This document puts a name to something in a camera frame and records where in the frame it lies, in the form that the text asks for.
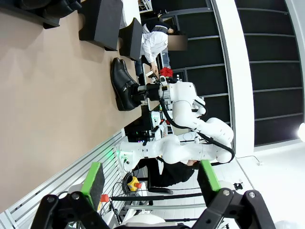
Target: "person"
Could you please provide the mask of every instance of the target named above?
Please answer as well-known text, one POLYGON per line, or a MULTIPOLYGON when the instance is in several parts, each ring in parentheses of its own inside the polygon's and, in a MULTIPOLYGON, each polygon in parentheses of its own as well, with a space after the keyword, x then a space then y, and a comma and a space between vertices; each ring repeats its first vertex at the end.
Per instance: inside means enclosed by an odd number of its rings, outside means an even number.
POLYGON ((187 164, 178 162, 175 164, 167 164, 162 158, 141 159, 134 171, 147 166, 150 173, 151 185, 155 187, 168 187, 186 182, 194 173, 194 169, 199 168, 199 161, 189 160, 187 164), (164 163, 162 174, 159 173, 158 161, 164 163))
POLYGON ((140 50, 140 60, 135 62, 135 71, 136 75, 139 77, 140 84, 141 78, 143 78, 142 72, 142 64, 145 63, 150 66, 151 71, 158 75, 158 66, 156 64, 156 57, 159 53, 161 53, 164 49, 168 47, 168 35, 185 35, 181 31, 175 31, 175 28, 166 27, 166 31, 160 31, 162 28, 158 24, 145 24, 148 33, 142 34, 141 40, 141 50, 140 50))

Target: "white lab coat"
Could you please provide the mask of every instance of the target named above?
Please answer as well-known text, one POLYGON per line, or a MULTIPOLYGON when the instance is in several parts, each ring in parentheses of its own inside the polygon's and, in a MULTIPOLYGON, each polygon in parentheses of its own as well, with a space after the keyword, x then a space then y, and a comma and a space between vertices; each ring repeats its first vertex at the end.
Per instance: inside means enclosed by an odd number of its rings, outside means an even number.
POLYGON ((141 55, 144 55, 149 63, 156 60, 168 43, 168 35, 164 32, 150 32, 142 34, 141 55))

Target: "black tube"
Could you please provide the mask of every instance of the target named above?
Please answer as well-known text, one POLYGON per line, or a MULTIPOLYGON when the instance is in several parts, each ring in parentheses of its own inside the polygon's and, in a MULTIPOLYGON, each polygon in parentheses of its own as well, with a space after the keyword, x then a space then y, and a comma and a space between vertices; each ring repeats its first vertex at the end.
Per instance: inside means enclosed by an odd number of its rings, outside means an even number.
POLYGON ((111 197, 113 201, 150 201, 150 200, 165 200, 165 199, 181 199, 187 197, 201 197, 202 193, 181 194, 171 196, 149 196, 149 197, 111 197))
POLYGON ((184 219, 165 219, 165 222, 189 222, 196 221, 198 218, 184 218, 184 219))
MULTIPOLYGON (((171 125, 173 125, 173 126, 176 127, 176 128, 179 128, 179 129, 189 129, 188 127, 177 125, 177 124, 170 118, 170 116, 168 115, 167 110, 166 110, 166 108, 165 108, 165 104, 164 104, 164 100, 163 100, 163 99, 160 99, 160 105, 161 105, 161 107, 162 107, 162 111, 163 111, 163 113, 164 113, 166 119, 170 122, 171 125)), ((234 157, 235 157, 235 152, 234 152, 234 150, 232 150, 231 148, 229 148, 229 147, 227 147, 227 146, 225 146, 225 145, 223 145, 223 144, 221 144, 221 143, 215 141, 214 139, 212 139, 212 138, 210 138, 210 137, 208 137, 208 136, 206 136, 206 135, 204 135, 204 134, 202 134, 202 133, 200 133, 200 132, 197 132, 197 134, 198 134, 200 137, 202 137, 204 140, 206 140, 207 142, 212 143, 212 144, 214 144, 214 145, 216 145, 216 146, 218 146, 218 147, 220 147, 220 148, 222 148, 222 149, 225 149, 225 150, 229 151, 229 152, 231 153, 232 156, 231 156, 231 160, 228 161, 227 163, 231 162, 231 161, 234 159, 234 157)), ((221 164, 223 164, 223 163, 220 163, 220 162, 211 163, 212 166, 217 166, 217 165, 221 165, 221 164)))

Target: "black chair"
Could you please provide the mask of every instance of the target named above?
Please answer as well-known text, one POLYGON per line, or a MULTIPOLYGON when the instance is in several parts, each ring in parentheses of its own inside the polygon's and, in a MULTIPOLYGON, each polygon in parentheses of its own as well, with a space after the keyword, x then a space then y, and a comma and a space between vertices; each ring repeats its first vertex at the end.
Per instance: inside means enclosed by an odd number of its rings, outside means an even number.
POLYGON ((147 170, 147 177, 138 178, 138 181, 147 181, 147 190, 153 193, 160 193, 166 195, 172 195, 173 191, 165 187, 152 187, 151 176, 149 170, 147 170))

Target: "screw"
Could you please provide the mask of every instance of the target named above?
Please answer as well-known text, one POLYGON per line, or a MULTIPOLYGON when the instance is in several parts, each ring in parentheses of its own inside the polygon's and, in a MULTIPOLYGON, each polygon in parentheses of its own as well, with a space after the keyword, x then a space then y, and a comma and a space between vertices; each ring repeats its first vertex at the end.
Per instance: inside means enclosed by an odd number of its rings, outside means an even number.
POLYGON ((254 198, 254 197, 255 197, 255 193, 254 193, 254 192, 250 192, 250 193, 249 193, 249 196, 250 196, 251 198, 254 198))
POLYGON ((49 203, 52 203, 54 200, 55 200, 54 197, 48 197, 48 198, 47 198, 47 201, 48 201, 49 203))
POLYGON ((228 195, 230 195, 230 192, 229 192, 228 190, 225 190, 225 191, 223 192, 223 194, 224 194, 225 196, 228 196, 228 195))
POLYGON ((78 195, 76 193, 72 194, 72 199, 79 199, 79 198, 80 198, 80 195, 78 195))

